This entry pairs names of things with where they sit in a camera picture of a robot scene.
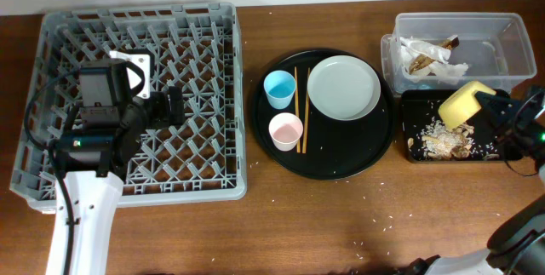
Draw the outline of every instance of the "wooden tabletop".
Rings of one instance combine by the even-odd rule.
[[[402,12],[515,12],[524,19],[545,84],[545,0],[413,0],[239,8],[244,98],[273,61],[327,47],[381,70],[380,40]],[[41,16],[0,17],[0,269],[43,274],[54,217],[30,209],[9,181]],[[118,209],[108,274],[322,274],[405,266],[418,257],[484,248],[510,216],[543,193],[503,163],[409,163],[400,129],[386,155],[361,175],[309,180],[275,163],[246,120],[248,192],[238,201]],[[533,172],[532,161],[516,169]]]

